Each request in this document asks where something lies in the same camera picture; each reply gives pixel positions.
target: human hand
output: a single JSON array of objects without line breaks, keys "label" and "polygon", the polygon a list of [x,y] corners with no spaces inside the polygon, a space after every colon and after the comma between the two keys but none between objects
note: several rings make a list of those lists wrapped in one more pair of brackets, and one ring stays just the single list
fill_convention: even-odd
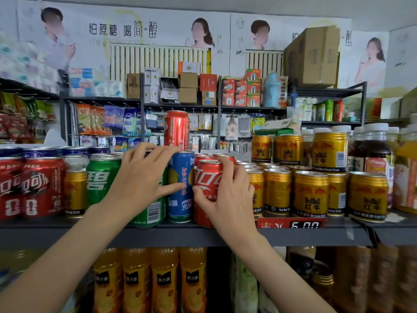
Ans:
[{"label": "human hand", "polygon": [[[152,152],[145,158],[148,149]],[[115,217],[126,224],[160,197],[185,189],[185,184],[179,182],[159,185],[172,155],[180,151],[178,147],[139,143],[125,152],[116,178],[99,203],[101,208],[114,210]]]},{"label": "human hand", "polygon": [[211,202],[200,187],[194,186],[194,200],[206,212],[217,232],[227,245],[236,251],[248,246],[260,235],[252,210],[253,185],[243,166],[233,165],[228,158],[218,157],[223,174],[217,191],[217,201]]},{"label": "human hand", "polygon": [[71,59],[76,54],[76,46],[75,45],[69,45],[64,47],[64,55],[68,59]]}]

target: box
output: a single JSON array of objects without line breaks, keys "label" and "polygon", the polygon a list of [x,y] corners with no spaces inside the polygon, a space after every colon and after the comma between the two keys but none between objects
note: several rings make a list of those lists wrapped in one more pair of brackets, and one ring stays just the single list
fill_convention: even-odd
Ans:
[{"label": "box", "polygon": [[248,95],[246,93],[239,93],[235,95],[235,106],[246,107],[246,99]]},{"label": "box", "polygon": [[340,29],[306,28],[284,51],[284,75],[296,86],[327,88],[336,83]]},{"label": "box", "polygon": [[127,90],[128,99],[140,99],[141,98],[141,75],[140,73],[128,73],[127,78]]},{"label": "box", "polygon": [[161,77],[161,102],[179,103],[178,78]]},{"label": "box", "polygon": [[178,75],[181,73],[196,73],[200,75],[200,62],[178,62]]},{"label": "box", "polygon": [[261,82],[261,70],[260,69],[248,69],[246,70],[246,80],[249,82]]},{"label": "box", "polygon": [[248,80],[236,80],[235,93],[247,93],[248,91]]},{"label": "box", "polygon": [[281,91],[279,94],[278,105],[280,108],[286,108],[288,99],[288,77],[280,76],[279,81],[281,82]]},{"label": "box", "polygon": [[222,80],[223,92],[235,92],[236,79],[223,79]]},{"label": "box", "polygon": [[234,106],[234,92],[222,93],[222,105]]},{"label": "box", "polygon": [[261,95],[261,83],[248,81],[248,94]]},{"label": "box", "polygon": [[145,85],[143,87],[144,103],[159,103],[159,86]]},{"label": "box", "polygon": [[180,104],[197,104],[197,88],[180,88]]},{"label": "box", "polygon": [[161,78],[161,70],[159,68],[145,68],[145,83],[144,85],[159,85]]},{"label": "box", "polygon": [[246,98],[246,106],[251,106],[251,107],[261,106],[261,96],[248,94]]},{"label": "box", "polygon": [[200,91],[217,91],[217,75],[202,73],[200,75]]},{"label": "box", "polygon": [[202,105],[217,105],[216,92],[202,91],[201,92],[201,104]]},{"label": "box", "polygon": [[182,73],[180,76],[180,88],[199,87],[199,76],[196,73]]}]

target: orange box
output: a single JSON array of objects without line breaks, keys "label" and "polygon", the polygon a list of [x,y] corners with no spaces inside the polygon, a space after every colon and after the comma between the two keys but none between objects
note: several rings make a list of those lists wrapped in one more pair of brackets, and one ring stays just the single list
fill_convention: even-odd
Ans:
[{"label": "orange box", "polygon": [[246,80],[248,80],[248,82],[261,82],[261,70],[260,69],[246,70]]},{"label": "orange box", "polygon": [[223,79],[223,92],[233,92],[236,87],[236,79]]},{"label": "orange box", "polygon": [[222,93],[222,105],[234,106],[234,92]]},{"label": "orange box", "polygon": [[261,95],[261,83],[248,82],[248,94]]},{"label": "orange box", "polygon": [[246,98],[246,106],[259,107],[261,106],[261,96],[248,94]]},{"label": "orange box", "polygon": [[235,106],[244,106],[246,107],[246,93],[239,93],[235,95]]},{"label": "orange box", "polygon": [[236,80],[236,94],[246,93],[248,91],[248,80]]},{"label": "orange box", "polygon": [[202,73],[200,75],[200,91],[217,91],[217,75]]}]

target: advertisement poster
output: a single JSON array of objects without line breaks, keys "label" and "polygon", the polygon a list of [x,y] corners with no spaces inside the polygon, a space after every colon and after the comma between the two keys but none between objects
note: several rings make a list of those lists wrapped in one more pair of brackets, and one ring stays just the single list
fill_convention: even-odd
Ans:
[{"label": "advertisement poster", "polygon": [[340,28],[341,57],[350,47],[351,19],[232,13],[230,75],[242,77],[246,50],[284,50],[307,27]]},{"label": "advertisement poster", "polygon": [[389,33],[385,88],[403,96],[417,86],[417,25]]},{"label": "advertisement poster", "polygon": [[367,81],[367,97],[376,98],[384,88],[389,32],[352,32],[352,46],[346,59],[344,82],[339,87]]},{"label": "advertisement poster", "polygon": [[111,44],[211,48],[211,72],[228,74],[230,14],[18,1],[21,40],[34,42],[57,69],[106,75]]},{"label": "advertisement poster", "polygon": [[14,38],[18,38],[17,3],[18,0],[1,0],[0,7],[0,31]]}]

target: orange juice bottle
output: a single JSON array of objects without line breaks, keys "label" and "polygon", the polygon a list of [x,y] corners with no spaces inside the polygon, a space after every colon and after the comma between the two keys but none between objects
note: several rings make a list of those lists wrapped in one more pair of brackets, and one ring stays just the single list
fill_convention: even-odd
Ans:
[{"label": "orange juice bottle", "polygon": [[407,131],[404,145],[395,152],[393,207],[417,214],[417,124]]},{"label": "orange juice bottle", "polygon": [[151,308],[151,250],[123,249],[123,313],[148,313]]},{"label": "orange juice bottle", "polygon": [[152,313],[175,313],[177,311],[178,260],[178,248],[152,248]]},{"label": "orange juice bottle", "polygon": [[93,313],[119,313],[123,293],[121,249],[105,249],[93,269],[96,276]]},{"label": "orange juice bottle", "polygon": [[181,247],[181,312],[206,312],[207,247]]}]

